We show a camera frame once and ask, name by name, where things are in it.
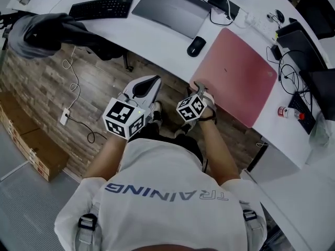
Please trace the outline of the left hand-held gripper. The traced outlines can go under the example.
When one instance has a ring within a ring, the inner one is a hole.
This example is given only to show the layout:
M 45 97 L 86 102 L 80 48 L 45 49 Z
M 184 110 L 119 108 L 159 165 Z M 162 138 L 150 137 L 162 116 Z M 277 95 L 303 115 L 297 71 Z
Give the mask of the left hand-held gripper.
M 161 77 L 149 75 L 131 81 L 117 98 L 112 98 L 104 113 L 106 130 L 123 139 L 130 139 L 150 119 L 151 105 L 161 87 Z

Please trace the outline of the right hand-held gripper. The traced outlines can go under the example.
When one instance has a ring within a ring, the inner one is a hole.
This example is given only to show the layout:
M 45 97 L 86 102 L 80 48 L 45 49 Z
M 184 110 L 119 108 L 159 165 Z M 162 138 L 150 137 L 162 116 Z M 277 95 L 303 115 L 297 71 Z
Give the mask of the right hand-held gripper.
M 177 104 L 176 111 L 183 118 L 185 122 L 197 121 L 216 121 L 216 106 L 214 98 L 207 91 L 206 86 L 198 81 L 193 82 L 198 88 L 196 93 L 191 93 L 189 97 L 180 101 Z M 212 110 L 212 115 L 209 117 L 202 117 L 206 108 Z

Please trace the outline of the pink desk mat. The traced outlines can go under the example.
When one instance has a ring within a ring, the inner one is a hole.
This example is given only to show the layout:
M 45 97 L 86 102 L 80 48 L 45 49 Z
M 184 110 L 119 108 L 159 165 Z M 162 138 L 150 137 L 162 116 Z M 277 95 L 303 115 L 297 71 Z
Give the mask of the pink desk mat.
M 190 81 L 202 83 L 218 108 L 254 125 L 277 79 L 276 71 L 235 33 L 221 30 Z

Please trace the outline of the person's left forearm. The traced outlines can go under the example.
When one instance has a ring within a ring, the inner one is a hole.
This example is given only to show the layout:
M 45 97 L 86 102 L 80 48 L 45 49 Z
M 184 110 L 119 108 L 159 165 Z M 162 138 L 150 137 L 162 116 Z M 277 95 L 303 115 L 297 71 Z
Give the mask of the person's left forearm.
M 83 178 L 110 180 L 118 171 L 127 140 L 112 135 L 90 163 Z

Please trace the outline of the person's right forearm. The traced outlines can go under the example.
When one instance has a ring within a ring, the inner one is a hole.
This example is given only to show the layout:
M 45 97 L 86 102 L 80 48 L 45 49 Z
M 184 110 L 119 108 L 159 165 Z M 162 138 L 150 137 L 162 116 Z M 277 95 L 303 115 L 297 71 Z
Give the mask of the person's right forearm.
M 218 185 L 232 179 L 239 179 L 239 172 L 229 149 L 212 120 L 199 123 L 205 142 L 209 168 Z

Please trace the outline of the person's left white shoe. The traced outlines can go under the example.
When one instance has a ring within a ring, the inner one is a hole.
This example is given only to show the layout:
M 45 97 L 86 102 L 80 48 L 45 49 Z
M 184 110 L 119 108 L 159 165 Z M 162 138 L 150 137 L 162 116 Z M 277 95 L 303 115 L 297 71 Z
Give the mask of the person's left white shoe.
M 152 112 L 152 122 L 160 126 L 162 124 L 162 104 L 160 101 L 154 102 L 151 112 Z

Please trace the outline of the person's white shoe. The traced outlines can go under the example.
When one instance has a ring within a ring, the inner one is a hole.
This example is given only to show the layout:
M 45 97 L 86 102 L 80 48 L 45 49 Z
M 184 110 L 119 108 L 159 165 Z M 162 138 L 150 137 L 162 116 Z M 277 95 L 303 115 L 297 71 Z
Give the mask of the person's white shoe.
M 196 120 L 185 122 L 175 133 L 175 137 L 179 135 L 187 135 L 195 126 Z
M 152 112 L 152 122 L 160 126 L 162 124 L 162 104 L 160 101 L 154 102 L 151 112 Z

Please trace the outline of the person's right white shoe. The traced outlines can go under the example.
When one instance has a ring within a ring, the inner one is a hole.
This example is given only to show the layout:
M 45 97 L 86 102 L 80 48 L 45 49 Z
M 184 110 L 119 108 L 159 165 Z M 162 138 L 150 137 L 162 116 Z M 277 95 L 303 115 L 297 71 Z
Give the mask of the person's right white shoe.
M 175 133 L 175 137 L 179 135 L 187 135 L 195 126 L 196 120 L 185 122 Z

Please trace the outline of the person's black shorts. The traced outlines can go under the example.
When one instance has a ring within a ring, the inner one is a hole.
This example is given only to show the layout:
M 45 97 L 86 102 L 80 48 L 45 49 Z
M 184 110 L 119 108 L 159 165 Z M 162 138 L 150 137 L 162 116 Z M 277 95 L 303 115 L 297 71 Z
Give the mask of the person's black shorts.
M 162 136 L 159 133 L 159 126 L 156 123 L 147 124 L 141 130 L 140 134 L 141 138 L 168 142 L 183 147 L 193 153 L 200 161 L 200 164 L 203 165 L 204 159 L 201 150 L 197 144 L 197 141 L 190 136 L 187 136 L 185 134 L 179 134 L 175 138 L 168 138 Z

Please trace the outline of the grey closed laptop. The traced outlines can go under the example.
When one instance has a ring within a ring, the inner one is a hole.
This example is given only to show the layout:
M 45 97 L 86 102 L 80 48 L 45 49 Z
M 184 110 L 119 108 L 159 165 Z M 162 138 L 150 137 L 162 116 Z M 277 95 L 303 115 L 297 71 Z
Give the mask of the grey closed laptop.
M 201 0 L 140 0 L 132 14 L 195 38 L 211 6 Z

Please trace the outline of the white power strip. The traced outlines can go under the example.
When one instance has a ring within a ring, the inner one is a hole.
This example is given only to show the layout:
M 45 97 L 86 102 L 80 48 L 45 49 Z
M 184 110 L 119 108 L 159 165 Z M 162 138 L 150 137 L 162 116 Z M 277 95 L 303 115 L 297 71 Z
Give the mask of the white power strip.
M 60 123 L 65 126 L 70 117 L 70 111 L 68 108 L 64 108 L 62 116 L 60 118 Z
M 251 25 L 259 34 L 270 41 L 275 41 L 276 26 L 274 23 L 265 20 L 258 15 L 248 13 L 245 22 Z

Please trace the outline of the small black power adapter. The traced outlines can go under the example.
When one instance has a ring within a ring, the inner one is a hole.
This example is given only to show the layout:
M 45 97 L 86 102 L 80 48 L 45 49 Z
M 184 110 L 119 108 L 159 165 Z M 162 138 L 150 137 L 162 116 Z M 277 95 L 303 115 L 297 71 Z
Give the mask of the small black power adapter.
M 280 61 L 280 60 L 281 60 L 281 58 L 282 58 L 282 54 L 281 54 L 281 51 L 280 51 L 278 45 L 275 45 L 275 44 L 274 44 L 274 45 L 271 47 L 271 52 L 272 52 L 274 58 L 275 58 L 277 61 Z

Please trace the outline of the black keyboard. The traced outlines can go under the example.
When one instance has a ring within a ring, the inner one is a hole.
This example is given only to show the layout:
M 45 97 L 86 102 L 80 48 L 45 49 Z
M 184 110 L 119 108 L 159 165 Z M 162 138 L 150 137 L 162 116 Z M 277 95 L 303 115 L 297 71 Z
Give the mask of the black keyboard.
M 298 92 L 293 94 L 288 107 L 294 109 L 294 113 L 297 116 L 296 119 L 306 133 L 310 135 L 316 124 L 316 120 Z
M 76 21 L 127 18 L 133 0 L 95 0 L 72 5 L 69 16 Z

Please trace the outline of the red label plastic bottle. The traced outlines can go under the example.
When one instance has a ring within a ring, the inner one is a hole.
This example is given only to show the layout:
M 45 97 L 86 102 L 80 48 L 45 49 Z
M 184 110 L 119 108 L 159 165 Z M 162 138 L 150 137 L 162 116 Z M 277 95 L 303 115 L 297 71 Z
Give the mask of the red label plastic bottle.
M 304 120 L 305 114 L 301 113 L 297 109 L 280 106 L 277 110 L 277 114 L 279 117 L 286 119 L 294 119 L 294 120 Z

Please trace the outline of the person's white t-shirt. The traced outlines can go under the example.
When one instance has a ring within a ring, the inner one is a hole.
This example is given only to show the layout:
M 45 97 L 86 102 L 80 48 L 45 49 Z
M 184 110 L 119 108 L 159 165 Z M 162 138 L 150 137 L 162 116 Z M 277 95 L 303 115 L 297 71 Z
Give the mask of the person's white t-shirt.
M 110 180 L 81 181 L 54 223 L 66 251 L 73 251 L 79 219 L 91 210 L 102 231 L 101 251 L 157 245 L 259 251 L 267 237 L 251 181 L 220 186 L 188 150 L 149 139 L 126 145 L 120 171 Z

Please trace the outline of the grey jacket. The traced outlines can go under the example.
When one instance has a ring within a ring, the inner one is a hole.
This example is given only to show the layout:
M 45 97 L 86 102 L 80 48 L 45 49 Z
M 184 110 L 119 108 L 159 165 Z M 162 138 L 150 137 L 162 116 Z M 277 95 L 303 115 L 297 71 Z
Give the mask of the grey jacket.
M 13 25 L 8 44 L 22 58 L 45 58 L 59 51 L 63 43 L 83 45 L 89 36 L 85 26 L 66 13 L 27 15 Z

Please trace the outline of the stack of brown cardboard boxes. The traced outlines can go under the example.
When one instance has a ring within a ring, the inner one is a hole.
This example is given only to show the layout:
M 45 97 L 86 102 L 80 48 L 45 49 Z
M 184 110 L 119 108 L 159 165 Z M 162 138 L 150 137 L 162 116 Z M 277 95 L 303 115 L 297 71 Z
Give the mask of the stack of brown cardboard boxes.
M 0 122 L 22 155 L 51 182 L 69 160 L 66 153 L 30 118 L 10 92 L 0 92 Z

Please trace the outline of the clear plastic bag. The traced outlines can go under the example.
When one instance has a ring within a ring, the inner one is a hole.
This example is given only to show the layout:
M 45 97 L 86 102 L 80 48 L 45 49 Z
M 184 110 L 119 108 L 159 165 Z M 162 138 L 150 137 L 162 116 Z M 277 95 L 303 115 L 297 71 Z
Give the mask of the clear plastic bag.
M 315 148 L 327 148 L 332 138 L 332 132 L 328 120 L 325 119 L 320 111 L 316 117 L 316 123 L 309 137 L 310 146 Z

